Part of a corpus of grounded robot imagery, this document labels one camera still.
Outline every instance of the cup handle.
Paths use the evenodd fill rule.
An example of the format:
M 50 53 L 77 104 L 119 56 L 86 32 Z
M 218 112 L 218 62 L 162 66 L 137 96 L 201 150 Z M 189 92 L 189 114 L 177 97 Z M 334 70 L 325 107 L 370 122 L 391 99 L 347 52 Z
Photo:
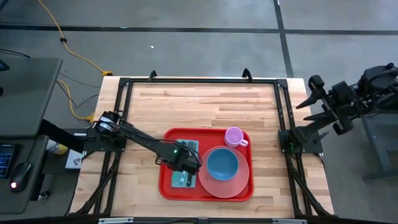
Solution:
M 241 141 L 239 144 L 240 144 L 241 146 L 246 147 L 246 146 L 248 146 L 249 142 L 246 141 L 246 140 L 244 140 L 244 139 L 242 139 L 242 141 Z

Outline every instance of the wooden table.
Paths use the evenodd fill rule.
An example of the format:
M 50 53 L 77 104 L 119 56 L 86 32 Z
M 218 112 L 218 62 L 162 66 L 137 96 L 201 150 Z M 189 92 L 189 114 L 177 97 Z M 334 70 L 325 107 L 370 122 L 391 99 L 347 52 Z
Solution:
M 95 120 L 113 110 L 120 77 L 105 77 Z M 301 78 L 288 79 L 292 106 L 307 98 Z M 310 108 L 294 109 L 296 125 L 310 115 Z M 130 217 L 293 217 L 285 158 L 279 149 L 279 120 L 274 87 L 266 84 L 135 83 L 128 121 L 136 128 L 161 138 L 176 127 L 228 128 L 247 132 L 252 144 L 254 194 L 245 202 L 197 202 L 164 199 L 158 190 L 159 166 L 155 154 L 128 141 L 119 166 L 112 216 Z M 88 200 L 100 179 L 103 152 L 84 160 L 71 212 Z M 304 154 L 307 184 L 324 208 L 333 213 L 325 172 L 319 158 Z M 298 190 L 304 211 L 302 192 Z

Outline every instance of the keyboard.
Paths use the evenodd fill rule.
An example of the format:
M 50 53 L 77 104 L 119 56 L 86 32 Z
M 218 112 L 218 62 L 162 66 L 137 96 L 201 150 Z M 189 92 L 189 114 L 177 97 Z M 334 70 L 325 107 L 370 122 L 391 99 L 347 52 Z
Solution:
M 0 144 L 0 179 L 7 179 L 15 161 L 18 145 Z

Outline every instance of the gray floor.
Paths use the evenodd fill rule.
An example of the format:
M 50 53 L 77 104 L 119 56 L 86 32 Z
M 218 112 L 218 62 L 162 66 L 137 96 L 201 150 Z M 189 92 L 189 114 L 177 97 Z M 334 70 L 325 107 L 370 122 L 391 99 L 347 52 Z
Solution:
M 118 27 L 278 28 L 272 0 L 44 0 L 61 25 Z M 286 29 L 398 30 L 395 0 L 279 0 Z M 0 23 L 52 25 L 37 1 L 13 0 L 0 12 Z M 70 55 L 53 31 L 2 30 L 0 48 L 32 57 L 60 57 L 62 73 L 101 84 L 101 74 Z M 279 34 L 180 32 L 64 32 L 68 46 L 115 75 L 199 75 L 238 77 L 249 68 L 256 77 L 286 77 Z M 358 81 L 366 68 L 397 62 L 397 35 L 287 35 L 294 77 L 319 74 L 329 88 L 342 80 Z M 99 92 L 65 80 L 76 102 Z M 86 116 L 93 100 L 76 112 Z M 320 111 L 313 106 L 312 112 Z M 45 117 L 63 128 L 85 127 L 69 112 L 68 101 L 55 87 Z M 335 213 L 346 218 L 397 222 L 398 179 L 365 184 L 362 175 L 379 164 L 363 126 L 348 134 L 330 127 L 323 140 L 326 175 Z M 20 217 L 63 215 L 76 176 L 54 177 L 60 187 L 40 206 Z

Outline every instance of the yellow cable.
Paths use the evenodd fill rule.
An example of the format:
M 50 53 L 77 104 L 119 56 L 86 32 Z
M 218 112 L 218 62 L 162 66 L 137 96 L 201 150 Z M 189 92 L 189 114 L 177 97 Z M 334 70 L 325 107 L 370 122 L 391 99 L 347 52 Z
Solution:
M 38 0 L 38 1 L 39 1 L 39 3 L 43 6 L 43 8 L 49 13 L 49 15 L 51 16 L 51 18 L 52 18 L 52 20 L 54 21 L 55 25 L 58 27 L 58 30 L 60 31 L 61 37 L 64 38 L 63 33 L 62 33 L 62 30 L 61 30 L 60 26 L 58 25 L 58 22 L 57 22 L 57 21 L 55 20 L 55 18 L 53 17 L 53 15 L 52 15 L 52 13 L 50 12 L 50 10 L 43 4 L 43 2 L 42 2 L 41 0 Z M 76 54 L 75 52 L 72 52 L 71 50 L 69 50 L 69 48 L 68 48 L 66 42 L 63 41 L 62 43 L 63 43 L 63 45 L 65 46 L 66 50 L 67 50 L 69 53 L 71 53 L 72 55 L 74 55 L 74 56 L 76 56 L 76 57 L 78 57 L 78 58 L 80 58 L 80 59 L 85 60 L 86 62 L 88 62 L 88 63 L 90 63 L 90 64 L 92 64 L 92 65 L 93 65 L 94 67 L 96 67 L 99 71 L 101 71 L 101 73 L 102 73 L 103 76 L 107 76 L 107 75 L 112 74 L 112 71 L 104 71 L 104 70 L 102 70 L 101 68 L 99 68 L 99 66 L 97 66 L 96 64 L 94 64 L 94 62 L 92 62 L 91 60 L 88 60 L 87 58 L 84 58 L 84 57 L 82 57 L 82 56 Z
M 78 119 L 90 120 L 90 119 L 91 119 L 91 115 L 90 115 L 90 116 L 87 116 L 87 117 L 81 117 L 81 116 L 78 116 L 78 115 L 75 114 L 75 112 L 73 111 L 73 107 L 72 107 L 72 100 L 71 100 L 72 97 L 70 96 L 70 91 L 69 91 L 68 85 L 67 85 L 64 81 L 62 81 L 62 80 L 57 80 L 57 82 L 60 82 L 60 83 L 61 83 L 62 85 L 64 85 L 65 88 L 67 89 L 67 93 L 68 93 L 68 96 L 69 96 L 70 111 L 72 112 L 72 114 L 74 115 L 74 117 L 75 117 L 75 118 L 78 118 Z

